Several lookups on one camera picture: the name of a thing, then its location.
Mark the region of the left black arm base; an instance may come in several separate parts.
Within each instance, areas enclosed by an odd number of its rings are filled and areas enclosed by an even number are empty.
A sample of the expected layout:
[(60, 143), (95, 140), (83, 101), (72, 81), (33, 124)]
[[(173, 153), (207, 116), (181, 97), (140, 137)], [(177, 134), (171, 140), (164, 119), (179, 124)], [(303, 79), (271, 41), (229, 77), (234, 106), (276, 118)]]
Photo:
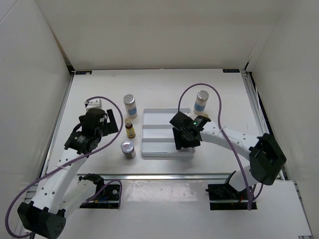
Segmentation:
[(123, 184), (121, 180), (113, 179), (105, 182), (105, 179), (97, 174), (79, 176), (79, 182), (92, 182), (95, 186), (95, 194), (84, 201), (81, 209), (119, 209), (121, 206)]

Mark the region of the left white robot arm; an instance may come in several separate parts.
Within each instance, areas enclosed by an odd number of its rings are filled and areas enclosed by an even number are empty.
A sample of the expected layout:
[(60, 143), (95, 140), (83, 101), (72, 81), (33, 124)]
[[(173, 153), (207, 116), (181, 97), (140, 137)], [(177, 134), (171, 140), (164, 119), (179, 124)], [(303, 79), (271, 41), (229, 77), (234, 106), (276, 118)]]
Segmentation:
[(113, 111), (91, 108), (79, 121), (64, 144), (56, 169), (46, 175), (45, 184), (30, 202), (21, 203), (17, 210), (25, 229), (47, 239), (58, 238), (77, 208), (100, 199), (105, 192), (104, 179), (91, 173), (81, 177), (70, 192), (67, 189), (102, 137), (119, 132)]

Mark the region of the white-lid spice jar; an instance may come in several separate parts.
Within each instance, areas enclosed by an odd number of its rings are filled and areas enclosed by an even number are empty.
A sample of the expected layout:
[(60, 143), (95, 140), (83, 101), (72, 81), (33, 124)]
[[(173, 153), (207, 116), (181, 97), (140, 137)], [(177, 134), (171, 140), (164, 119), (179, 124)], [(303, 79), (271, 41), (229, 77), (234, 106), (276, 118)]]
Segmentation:
[(185, 148), (184, 151), (185, 152), (189, 152), (189, 153), (194, 153), (195, 152), (195, 148), (193, 148), (193, 147)]
[(134, 144), (129, 140), (121, 143), (121, 151), (127, 159), (133, 159), (136, 155)]

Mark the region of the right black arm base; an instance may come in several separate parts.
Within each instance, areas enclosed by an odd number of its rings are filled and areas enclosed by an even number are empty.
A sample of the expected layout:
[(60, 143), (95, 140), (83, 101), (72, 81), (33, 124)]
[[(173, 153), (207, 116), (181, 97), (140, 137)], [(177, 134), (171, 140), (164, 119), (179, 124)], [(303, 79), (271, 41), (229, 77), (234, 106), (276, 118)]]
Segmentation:
[(205, 190), (209, 196), (211, 211), (237, 211), (248, 209), (247, 190), (236, 191), (229, 185), (231, 177), (236, 171), (232, 172), (222, 184), (208, 184)]

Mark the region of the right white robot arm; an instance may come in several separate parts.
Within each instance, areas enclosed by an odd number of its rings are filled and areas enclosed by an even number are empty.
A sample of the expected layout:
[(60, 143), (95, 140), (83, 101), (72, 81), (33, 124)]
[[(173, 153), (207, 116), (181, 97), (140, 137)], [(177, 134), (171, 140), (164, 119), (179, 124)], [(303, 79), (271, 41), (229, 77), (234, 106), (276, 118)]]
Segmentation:
[(170, 120), (177, 150), (200, 146), (201, 142), (213, 143), (233, 151), (249, 161), (248, 166), (232, 174), (224, 186), (229, 199), (237, 198), (248, 186), (261, 183), (271, 186), (287, 159), (276, 139), (265, 133), (262, 136), (243, 134), (219, 128), (204, 116), (195, 119), (178, 112)]

